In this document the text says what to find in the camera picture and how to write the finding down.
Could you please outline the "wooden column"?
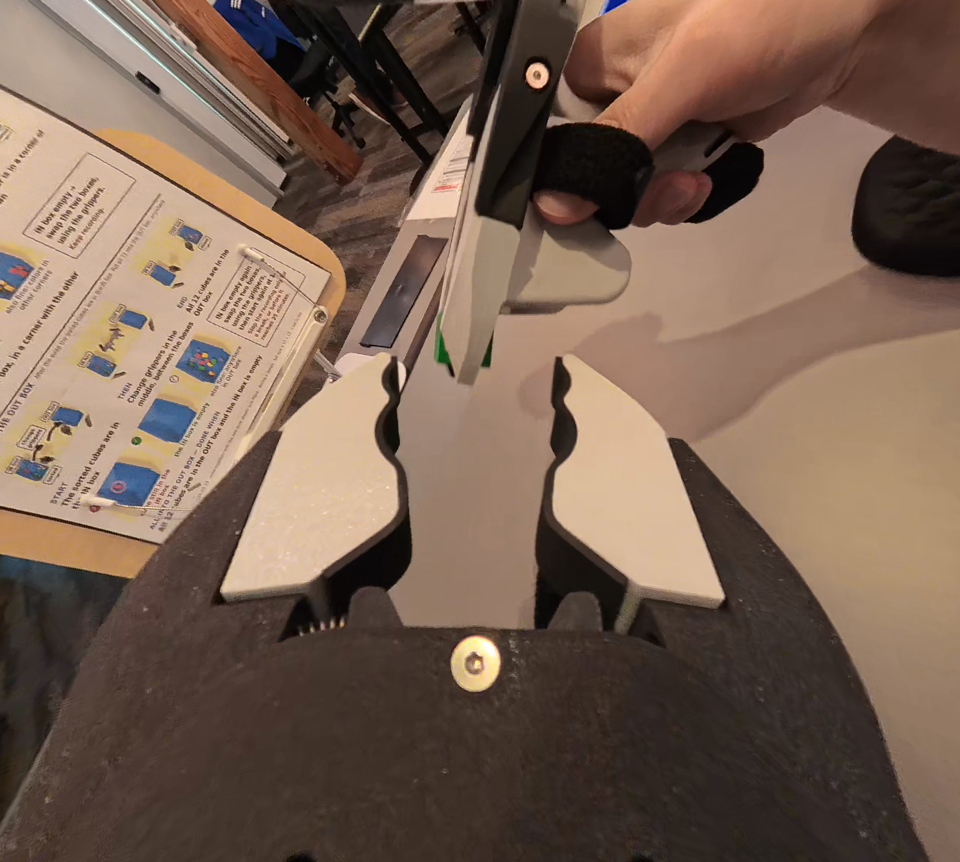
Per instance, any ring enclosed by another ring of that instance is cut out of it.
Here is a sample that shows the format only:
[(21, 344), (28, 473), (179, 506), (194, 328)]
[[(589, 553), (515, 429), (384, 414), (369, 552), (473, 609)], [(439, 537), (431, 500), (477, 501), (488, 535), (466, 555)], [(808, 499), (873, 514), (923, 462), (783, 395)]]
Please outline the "wooden column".
[(151, 0), (195, 38), (198, 52), (269, 115), (338, 184), (353, 181), (363, 159), (220, 16), (207, 0)]

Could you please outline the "printed instruction sheet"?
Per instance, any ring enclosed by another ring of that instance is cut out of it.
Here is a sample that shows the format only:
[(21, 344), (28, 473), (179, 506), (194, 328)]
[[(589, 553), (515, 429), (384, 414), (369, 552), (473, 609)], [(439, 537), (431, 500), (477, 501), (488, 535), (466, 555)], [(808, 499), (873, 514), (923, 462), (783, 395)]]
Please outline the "printed instruction sheet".
[(237, 334), (250, 245), (307, 260), (102, 139), (2, 89), (2, 509), (161, 544), (196, 506), (310, 326)]

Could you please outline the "white stand base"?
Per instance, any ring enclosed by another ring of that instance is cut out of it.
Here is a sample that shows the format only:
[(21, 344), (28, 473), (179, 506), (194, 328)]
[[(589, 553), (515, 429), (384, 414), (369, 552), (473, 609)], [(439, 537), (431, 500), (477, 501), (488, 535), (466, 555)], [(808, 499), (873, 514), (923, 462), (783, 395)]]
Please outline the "white stand base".
[(336, 362), (316, 352), (313, 355), (313, 363), (326, 373), (327, 380), (331, 382), (357, 376), (358, 381), (350, 384), (355, 390), (359, 390), (361, 384), (364, 384), (370, 391), (396, 389), (401, 392), (408, 377), (404, 363), (390, 352), (375, 354), (348, 352), (340, 356)]

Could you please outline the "green wooden cube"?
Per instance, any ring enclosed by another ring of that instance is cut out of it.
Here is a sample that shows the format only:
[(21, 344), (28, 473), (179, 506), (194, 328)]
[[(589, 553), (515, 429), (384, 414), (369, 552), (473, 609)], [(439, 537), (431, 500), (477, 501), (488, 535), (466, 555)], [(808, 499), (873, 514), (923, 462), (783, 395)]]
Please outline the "green wooden cube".
[[(438, 365), (442, 365), (446, 368), (447, 374), (450, 377), (456, 378), (456, 374), (452, 366), (450, 354), (447, 350), (447, 346), (445, 344), (445, 340), (442, 334), (442, 328), (441, 328), (442, 317), (443, 317), (443, 310), (439, 309), (438, 315), (437, 315), (436, 331), (434, 336), (434, 360)], [(486, 352), (484, 354), (484, 357), (481, 361), (481, 369), (487, 369), (492, 364), (492, 360), (493, 360), (492, 352), (493, 352), (493, 346), (494, 346), (493, 342), (494, 340), (491, 337), (489, 343), (486, 346)]]

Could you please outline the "person's right forearm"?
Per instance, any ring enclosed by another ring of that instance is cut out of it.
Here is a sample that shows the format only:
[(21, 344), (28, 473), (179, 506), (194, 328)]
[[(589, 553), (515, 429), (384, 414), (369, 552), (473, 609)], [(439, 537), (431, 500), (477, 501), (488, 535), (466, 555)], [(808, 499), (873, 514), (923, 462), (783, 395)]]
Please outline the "person's right forearm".
[(883, 85), (879, 123), (958, 154), (959, 0), (880, 0), (871, 48)]

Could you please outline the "blue jacket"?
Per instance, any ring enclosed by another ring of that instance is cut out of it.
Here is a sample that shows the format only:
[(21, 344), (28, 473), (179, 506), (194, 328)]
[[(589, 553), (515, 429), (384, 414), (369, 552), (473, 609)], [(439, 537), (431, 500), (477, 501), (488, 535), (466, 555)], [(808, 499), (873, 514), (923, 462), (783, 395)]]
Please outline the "blue jacket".
[(213, 8), (265, 61), (275, 58), (282, 43), (305, 53), (282, 19), (258, 0), (214, 0)]

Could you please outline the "black desk inlay plate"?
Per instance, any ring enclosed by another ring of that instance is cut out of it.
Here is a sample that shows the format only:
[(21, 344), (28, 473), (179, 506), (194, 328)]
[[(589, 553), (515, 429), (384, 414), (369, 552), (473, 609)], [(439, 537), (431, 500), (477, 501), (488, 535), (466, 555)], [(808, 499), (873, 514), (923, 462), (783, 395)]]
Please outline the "black desk inlay plate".
[(447, 243), (431, 235), (415, 238), (361, 338), (362, 347), (389, 349), (394, 345)]

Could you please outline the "paper in plastic sleeve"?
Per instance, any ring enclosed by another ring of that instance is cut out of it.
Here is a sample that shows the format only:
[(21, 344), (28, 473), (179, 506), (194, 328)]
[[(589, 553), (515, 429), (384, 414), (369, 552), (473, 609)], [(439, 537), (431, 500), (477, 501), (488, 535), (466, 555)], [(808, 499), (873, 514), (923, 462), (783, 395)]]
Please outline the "paper in plastic sleeve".
[(462, 102), (447, 136), (418, 184), (405, 221), (442, 220), (457, 214), (474, 138), (468, 130), (472, 103)]

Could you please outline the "wooden display board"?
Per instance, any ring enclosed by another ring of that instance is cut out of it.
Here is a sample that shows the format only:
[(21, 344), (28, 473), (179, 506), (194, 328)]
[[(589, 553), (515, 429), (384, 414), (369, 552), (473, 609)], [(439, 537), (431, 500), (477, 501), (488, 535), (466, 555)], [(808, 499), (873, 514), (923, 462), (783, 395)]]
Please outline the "wooden display board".
[[(263, 403), (257, 421), (238, 444), (228, 466), (217, 473), (217, 478), (208, 487), (212, 492), (254, 447), (259, 437), (282, 424), (281, 419), (291, 406), (296, 389), (306, 378), (313, 356), (330, 335), (332, 320), (344, 303), (345, 270), (330, 247), (316, 236), (298, 228), (171, 146), (145, 134), (114, 128), (95, 129), (92, 135), (192, 192), (250, 230), (329, 273), (329, 280), (318, 296), (318, 304), (328, 312), (326, 321), (308, 330), (306, 342), (294, 353), (292, 366), (282, 371), (269, 399)], [(4, 557), (123, 579), (135, 577), (158, 550), (156, 544), (8, 509), (1, 512), (1, 530), (1, 554)]]

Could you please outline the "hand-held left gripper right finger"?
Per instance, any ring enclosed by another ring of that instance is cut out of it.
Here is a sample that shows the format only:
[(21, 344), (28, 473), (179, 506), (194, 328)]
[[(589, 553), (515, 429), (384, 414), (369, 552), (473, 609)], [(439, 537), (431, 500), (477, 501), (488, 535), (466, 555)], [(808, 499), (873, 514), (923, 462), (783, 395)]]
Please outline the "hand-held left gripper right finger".
[(591, 595), (603, 630), (629, 634), (647, 602), (716, 611), (714, 560), (666, 432), (579, 357), (556, 358), (553, 459), (535, 535), (537, 625)]

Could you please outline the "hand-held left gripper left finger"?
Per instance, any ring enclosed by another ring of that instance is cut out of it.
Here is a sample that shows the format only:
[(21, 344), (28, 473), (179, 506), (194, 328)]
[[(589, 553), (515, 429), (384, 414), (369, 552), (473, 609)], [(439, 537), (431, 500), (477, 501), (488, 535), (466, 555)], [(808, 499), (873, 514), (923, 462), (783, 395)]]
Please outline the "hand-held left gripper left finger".
[(282, 426), (220, 586), (227, 605), (292, 599), (307, 631), (345, 628), (354, 597), (389, 593), (413, 555), (399, 460), (405, 372), (378, 354)]

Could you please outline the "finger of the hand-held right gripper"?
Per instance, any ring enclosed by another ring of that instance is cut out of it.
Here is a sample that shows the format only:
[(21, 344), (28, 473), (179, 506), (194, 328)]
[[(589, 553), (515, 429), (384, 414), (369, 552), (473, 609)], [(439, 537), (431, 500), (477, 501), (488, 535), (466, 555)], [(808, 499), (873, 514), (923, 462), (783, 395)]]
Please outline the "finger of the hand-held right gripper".
[(470, 358), (474, 338), (474, 282), (477, 250), (482, 248), (484, 223), (475, 209), (486, 149), (489, 114), (468, 128), (474, 137), (469, 164), (453, 231), (449, 241), (447, 267), (444, 270), (438, 309), (442, 309), (441, 333), (451, 360)]
[(508, 223), (467, 213), (448, 283), (448, 357), (455, 381), (472, 385), (493, 340), (520, 246)]

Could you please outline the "black display on stand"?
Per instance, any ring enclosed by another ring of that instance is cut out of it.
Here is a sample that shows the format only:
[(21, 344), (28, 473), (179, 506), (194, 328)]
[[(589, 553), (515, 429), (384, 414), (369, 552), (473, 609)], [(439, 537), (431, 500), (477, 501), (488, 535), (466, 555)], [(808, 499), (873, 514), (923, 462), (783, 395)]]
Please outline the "black display on stand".
[[(426, 149), (421, 137), (435, 134), (445, 138), (451, 117), (432, 103), (385, 33), (399, 5), (375, 5), (359, 34), (338, 9), (316, 12), (291, 0), (269, 0), (269, 5), (304, 43), (305, 53), (313, 41), (320, 40), (337, 58), (341, 65), (340, 99), (352, 97), (361, 111), (392, 128), (423, 168), (430, 167), (435, 155)], [(304, 54), (294, 53), (292, 46), (282, 43), (276, 56), (280, 59), (279, 74), (288, 85)]]

